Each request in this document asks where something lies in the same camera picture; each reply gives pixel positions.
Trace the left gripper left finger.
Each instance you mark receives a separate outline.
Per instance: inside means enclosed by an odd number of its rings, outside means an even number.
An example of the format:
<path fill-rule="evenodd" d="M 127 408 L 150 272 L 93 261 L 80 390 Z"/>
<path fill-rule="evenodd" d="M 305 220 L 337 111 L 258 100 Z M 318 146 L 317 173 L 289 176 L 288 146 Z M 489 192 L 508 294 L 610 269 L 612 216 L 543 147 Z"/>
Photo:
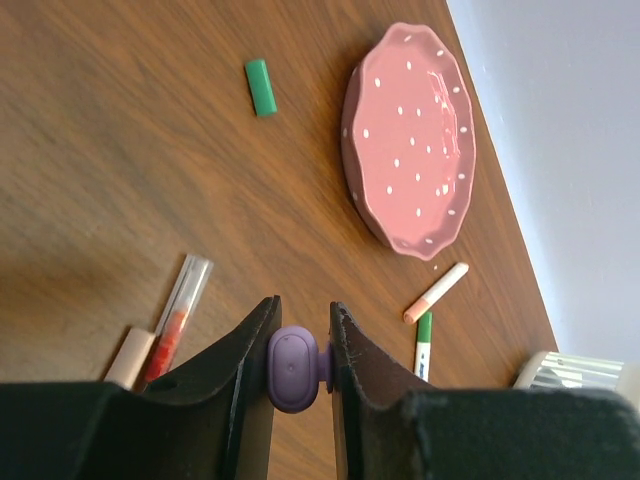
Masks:
<path fill-rule="evenodd" d="M 1 387 L 5 479 L 263 479 L 274 409 L 266 350 L 281 301 L 141 393 L 110 382 Z"/>

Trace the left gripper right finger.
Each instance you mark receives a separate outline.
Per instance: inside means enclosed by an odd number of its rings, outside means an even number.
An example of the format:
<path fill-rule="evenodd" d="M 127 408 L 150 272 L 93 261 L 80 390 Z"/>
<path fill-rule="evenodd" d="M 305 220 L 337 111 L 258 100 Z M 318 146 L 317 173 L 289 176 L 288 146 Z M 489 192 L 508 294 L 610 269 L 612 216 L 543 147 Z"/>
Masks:
<path fill-rule="evenodd" d="M 341 479 L 635 479 L 639 414 L 606 390 L 437 389 L 330 306 Z"/>

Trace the purple highlighter cap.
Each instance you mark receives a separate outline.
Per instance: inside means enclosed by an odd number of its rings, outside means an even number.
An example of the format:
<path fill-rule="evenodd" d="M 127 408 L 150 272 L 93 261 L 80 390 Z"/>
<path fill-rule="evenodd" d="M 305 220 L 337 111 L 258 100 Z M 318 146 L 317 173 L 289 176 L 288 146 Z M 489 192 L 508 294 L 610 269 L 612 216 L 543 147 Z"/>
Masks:
<path fill-rule="evenodd" d="M 267 348 L 267 389 L 273 406 L 297 414 L 315 401 L 319 385 L 333 392 L 333 350 L 321 351 L 313 334 L 301 326 L 278 329 Z"/>

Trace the green cap acrylic marker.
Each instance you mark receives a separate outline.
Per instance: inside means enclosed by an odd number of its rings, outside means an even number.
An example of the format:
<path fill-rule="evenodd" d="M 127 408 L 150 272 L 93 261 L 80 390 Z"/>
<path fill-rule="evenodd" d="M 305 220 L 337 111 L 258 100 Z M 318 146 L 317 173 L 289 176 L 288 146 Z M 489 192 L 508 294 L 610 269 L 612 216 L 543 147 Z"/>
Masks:
<path fill-rule="evenodd" d="M 425 382 L 429 381 L 433 317 L 425 312 L 417 322 L 414 374 Z"/>

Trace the peach cap acrylic marker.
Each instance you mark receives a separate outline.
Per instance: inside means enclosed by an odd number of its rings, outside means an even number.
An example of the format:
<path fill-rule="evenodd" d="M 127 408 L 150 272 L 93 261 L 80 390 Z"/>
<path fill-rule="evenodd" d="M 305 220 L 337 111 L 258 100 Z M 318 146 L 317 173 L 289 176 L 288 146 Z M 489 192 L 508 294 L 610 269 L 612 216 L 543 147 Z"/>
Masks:
<path fill-rule="evenodd" d="M 459 262 L 444 273 L 431 287 L 429 287 L 403 313 L 403 320 L 407 324 L 416 323 L 429 311 L 459 280 L 469 271 L 467 263 Z"/>

